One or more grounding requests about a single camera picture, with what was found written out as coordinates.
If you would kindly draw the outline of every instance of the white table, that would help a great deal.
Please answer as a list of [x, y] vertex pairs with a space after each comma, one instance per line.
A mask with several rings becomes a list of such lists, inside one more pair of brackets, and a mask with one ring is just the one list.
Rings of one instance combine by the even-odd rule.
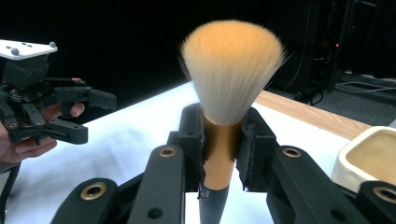
[[[58, 207], [81, 182], [103, 177], [118, 185], [144, 172], [152, 149], [177, 131], [181, 110], [198, 99], [190, 83], [93, 120], [89, 142], [58, 142], [51, 152], [21, 165], [7, 206], [6, 224], [50, 223]], [[338, 151], [349, 140], [258, 105], [280, 145], [307, 151], [330, 175]], [[186, 195], [186, 223], [199, 223], [197, 193]], [[235, 169], [221, 223], [272, 223], [265, 193], [242, 191]]]

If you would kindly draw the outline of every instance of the white bowl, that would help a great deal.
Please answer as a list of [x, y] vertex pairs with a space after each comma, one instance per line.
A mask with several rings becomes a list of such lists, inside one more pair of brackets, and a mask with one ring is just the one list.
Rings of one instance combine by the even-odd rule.
[[374, 126], [353, 139], [338, 153], [331, 179], [355, 192], [368, 180], [396, 186], [396, 129]]

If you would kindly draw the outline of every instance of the makeup brush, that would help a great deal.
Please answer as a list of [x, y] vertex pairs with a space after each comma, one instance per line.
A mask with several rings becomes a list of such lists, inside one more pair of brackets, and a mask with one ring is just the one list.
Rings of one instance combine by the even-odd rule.
[[201, 223], [219, 223], [227, 200], [245, 114], [284, 59], [269, 30], [245, 21], [212, 21], [182, 44], [205, 125], [205, 181]]

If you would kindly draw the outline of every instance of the robotic hand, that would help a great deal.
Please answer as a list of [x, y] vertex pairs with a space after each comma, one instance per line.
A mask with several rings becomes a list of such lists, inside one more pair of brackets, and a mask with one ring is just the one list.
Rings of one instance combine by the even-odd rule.
[[0, 120], [11, 143], [33, 137], [36, 143], [46, 136], [73, 144], [88, 141], [88, 129], [82, 125], [54, 119], [45, 121], [41, 111], [60, 103], [63, 118], [70, 116], [76, 103], [116, 109], [115, 95], [94, 90], [83, 80], [46, 77], [48, 55], [57, 50], [48, 45], [0, 40], [0, 56], [7, 59], [0, 86]]

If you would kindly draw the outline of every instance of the wooden table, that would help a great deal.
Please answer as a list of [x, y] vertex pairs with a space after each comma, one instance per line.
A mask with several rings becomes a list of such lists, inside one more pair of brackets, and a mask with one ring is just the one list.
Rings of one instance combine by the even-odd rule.
[[295, 119], [310, 123], [330, 133], [352, 140], [371, 126], [334, 113], [305, 105], [283, 96], [262, 91], [256, 103], [272, 108]]

